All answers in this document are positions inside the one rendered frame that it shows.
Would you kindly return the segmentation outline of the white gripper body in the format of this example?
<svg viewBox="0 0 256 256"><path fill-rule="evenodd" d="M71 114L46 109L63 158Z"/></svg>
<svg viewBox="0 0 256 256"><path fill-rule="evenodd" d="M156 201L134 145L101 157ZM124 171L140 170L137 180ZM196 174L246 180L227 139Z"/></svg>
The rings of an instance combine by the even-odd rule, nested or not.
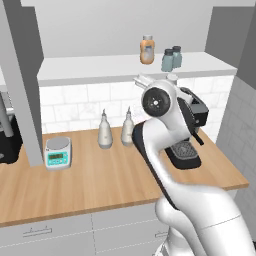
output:
<svg viewBox="0 0 256 256"><path fill-rule="evenodd" d="M134 81L138 87L145 89L153 82L153 79L149 76L139 74L134 78Z"/></svg>

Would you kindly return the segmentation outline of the orange condiment bottle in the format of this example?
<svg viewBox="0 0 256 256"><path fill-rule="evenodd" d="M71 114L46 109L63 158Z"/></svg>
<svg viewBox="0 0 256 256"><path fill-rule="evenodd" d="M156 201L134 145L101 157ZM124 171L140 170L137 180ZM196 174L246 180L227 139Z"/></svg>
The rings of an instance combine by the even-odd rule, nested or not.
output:
<svg viewBox="0 0 256 256"><path fill-rule="evenodd" d="M140 61L142 64L152 64L154 61L155 43L152 35L144 35L140 43Z"/></svg>

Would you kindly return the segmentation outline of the white pointed-top bottle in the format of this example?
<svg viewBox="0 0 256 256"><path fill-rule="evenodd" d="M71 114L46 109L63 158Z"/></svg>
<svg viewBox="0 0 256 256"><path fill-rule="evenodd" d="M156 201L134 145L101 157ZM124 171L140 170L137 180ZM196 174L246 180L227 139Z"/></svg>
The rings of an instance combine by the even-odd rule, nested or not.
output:
<svg viewBox="0 0 256 256"><path fill-rule="evenodd" d="M98 130L98 145L102 149L109 149L112 146L113 137L110 124L105 112L102 113L101 122Z"/></svg>
<svg viewBox="0 0 256 256"><path fill-rule="evenodd" d="M131 111L127 110L126 119L123 123L122 132L121 132L121 142L124 146L131 146L132 141L132 132L134 129L134 122L131 117Z"/></svg>

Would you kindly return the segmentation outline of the teal and grey kitchen scale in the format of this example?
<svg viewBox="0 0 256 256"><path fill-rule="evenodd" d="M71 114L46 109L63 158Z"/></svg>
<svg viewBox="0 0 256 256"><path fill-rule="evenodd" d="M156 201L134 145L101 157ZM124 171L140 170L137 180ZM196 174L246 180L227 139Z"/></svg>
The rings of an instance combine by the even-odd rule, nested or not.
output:
<svg viewBox="0 0 256 256"><path fill-rule="evenodd" d="M65 136L47 139L44 158L48 171L70 168L72 163L72 140Z"/></svg>

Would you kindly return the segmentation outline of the grey cabinet door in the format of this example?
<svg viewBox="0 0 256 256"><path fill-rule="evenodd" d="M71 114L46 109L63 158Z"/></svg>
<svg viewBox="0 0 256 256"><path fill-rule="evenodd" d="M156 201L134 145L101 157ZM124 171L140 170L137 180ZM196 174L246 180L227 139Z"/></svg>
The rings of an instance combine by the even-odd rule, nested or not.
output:
<svg viewBox="0 0 256 256"><path fill-rule="evenodd" d="M256 90L256 4L214 7L205 51L237 69L237 77Z"/></svg>
<svg viewBox="0 0 256 256"><path fill-rule="evenodd" d="M37 79L43 59L35 8L0 0L0 67L31 166L43 164Z"/></svg>

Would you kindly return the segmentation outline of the open grey wall cabinet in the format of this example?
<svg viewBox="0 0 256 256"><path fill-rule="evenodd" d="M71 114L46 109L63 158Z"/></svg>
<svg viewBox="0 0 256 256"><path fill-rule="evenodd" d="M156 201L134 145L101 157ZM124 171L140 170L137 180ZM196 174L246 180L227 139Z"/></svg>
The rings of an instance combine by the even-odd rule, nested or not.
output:
<svg viewBox="0 0 256 256"><path fill-rule="evenodd" d="M34 7L44 59L39 86L130 81L140 73L163 77L165 49L178 45L181 78L233 75L236 68L208 54L214 7L252 7L256 0L21 0ZM140 43L152 35L154 61L142 64Z"/></svg>

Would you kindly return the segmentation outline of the black countertop appliance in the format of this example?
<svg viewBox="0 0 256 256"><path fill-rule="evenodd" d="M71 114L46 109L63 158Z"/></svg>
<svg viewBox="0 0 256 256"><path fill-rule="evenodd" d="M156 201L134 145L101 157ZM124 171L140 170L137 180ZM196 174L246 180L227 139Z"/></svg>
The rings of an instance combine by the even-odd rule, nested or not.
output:
<svg viewBox="0 0 256 256"><path fill-rule="evenodd" d="M18 160L23 144L16 117L8 113L0 94L0 163L11 164Z"/></svg>

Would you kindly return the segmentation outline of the black coffee machine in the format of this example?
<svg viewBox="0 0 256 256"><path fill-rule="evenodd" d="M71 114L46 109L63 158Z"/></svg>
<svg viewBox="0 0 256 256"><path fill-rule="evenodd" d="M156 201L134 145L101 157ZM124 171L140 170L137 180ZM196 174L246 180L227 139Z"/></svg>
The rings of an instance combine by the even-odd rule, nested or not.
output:
<svg viewBox="0 0 256 256"><path fill-rule="evenodd" d="M206 124L209 109L190 89L181 87L181 91L192 96L190 108L195 118L194 130L198 132L199 128ZM186 170L201 166L201 159L189 138L166 148L165 152L177 169Z"/></svg>

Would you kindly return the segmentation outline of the grey drawer front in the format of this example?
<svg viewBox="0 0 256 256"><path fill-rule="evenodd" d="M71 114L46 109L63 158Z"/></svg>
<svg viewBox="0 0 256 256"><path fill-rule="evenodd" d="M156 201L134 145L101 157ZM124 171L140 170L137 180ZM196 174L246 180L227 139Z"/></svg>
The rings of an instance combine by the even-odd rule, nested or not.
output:
<svg viewBox="0 0 256 256"><path fill-rule="evenodd" d="M25 237L23 233L44 228L52 233ZM90 214L57 218L0 228L0 256L94 256Z"/></svg>
<svg viewBox="0 0 256 256"><path fill-rule="evenodd" d="M106 210L92 214L96 256L153 256L168 227L156 217L155 204Z"/></svg>

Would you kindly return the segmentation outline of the teal shaker with dark lid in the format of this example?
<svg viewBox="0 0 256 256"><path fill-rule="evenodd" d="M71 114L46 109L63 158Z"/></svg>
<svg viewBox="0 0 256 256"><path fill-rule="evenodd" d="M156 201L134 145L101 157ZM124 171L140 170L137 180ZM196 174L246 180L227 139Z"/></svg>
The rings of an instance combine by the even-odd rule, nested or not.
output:
<svg viewBox="0 0 256 256"><path fill-rule="evenodd" d="M181 64L182 64L181 47L174 46L173 47L173 67L180 68Z"/></svg>
<svg viewBox="0 0 256 256"><path fill-rule="evenodd" d="M173 70L173 50L166 49L164 56L162 58L162 68L163 72L171 72Z"/></svg>

